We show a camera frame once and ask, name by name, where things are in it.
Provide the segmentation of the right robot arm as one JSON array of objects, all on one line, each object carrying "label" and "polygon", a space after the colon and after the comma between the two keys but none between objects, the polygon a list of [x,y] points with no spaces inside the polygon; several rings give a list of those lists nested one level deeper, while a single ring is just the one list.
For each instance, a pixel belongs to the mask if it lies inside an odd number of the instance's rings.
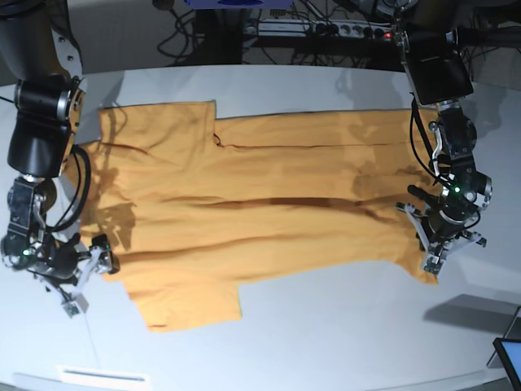
[{"label": "right robot arm", "polygon": [[[2,259],[26,270],[50,288],[80,288],[91,273],[115,274],[120,265],[108,238],[98,235],[84,252],[78,234],[56,234],[75,223],[90,189],[90,159],[74,143],[85,98],[81,49],[72,32],[66,1],[3,1],[1,54],[17,79],[17,110],[7,163],[17,173],[7,196],[9,221]],[[47,213],[56,201],[54,180],[68,160],[78,171],[71,204],[55,224]]]}]

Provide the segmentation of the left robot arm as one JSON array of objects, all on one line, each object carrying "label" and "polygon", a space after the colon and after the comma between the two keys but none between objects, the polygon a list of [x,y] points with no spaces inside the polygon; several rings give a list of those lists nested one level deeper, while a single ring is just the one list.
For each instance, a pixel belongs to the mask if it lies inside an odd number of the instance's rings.
[{"label": "left robot arm", "polygon": [[451,1],[393,3],[392,38],[414,95],[409,127],[418,130],[428,155],[420,165],[440,185],[439,195],[408,187],[425,203],[423,211],[412,204],[397,208],[414,225],[424,252],[422,268],[434,275],[458,250],[486,245],[473,228],[493,194],[491,178],[476,168],[475,126],[460,104],[474,89],[453,26],[457,11]]}]

